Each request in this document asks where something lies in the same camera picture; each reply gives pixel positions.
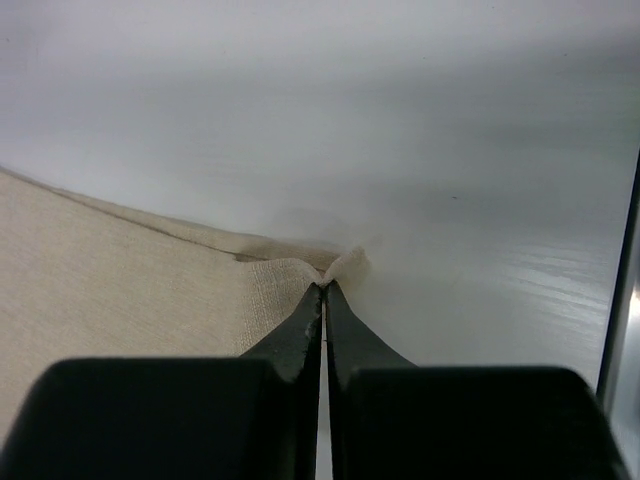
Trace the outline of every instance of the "white surface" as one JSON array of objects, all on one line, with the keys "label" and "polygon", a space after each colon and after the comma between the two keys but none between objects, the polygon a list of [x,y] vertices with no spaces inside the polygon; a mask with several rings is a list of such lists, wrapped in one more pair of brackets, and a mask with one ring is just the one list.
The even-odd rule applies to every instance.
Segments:
[{"label": "white surface", "polygon": [[420,363],[595,382],[640,132],[640,2],[3,0],[0,163],[348,247]]}]

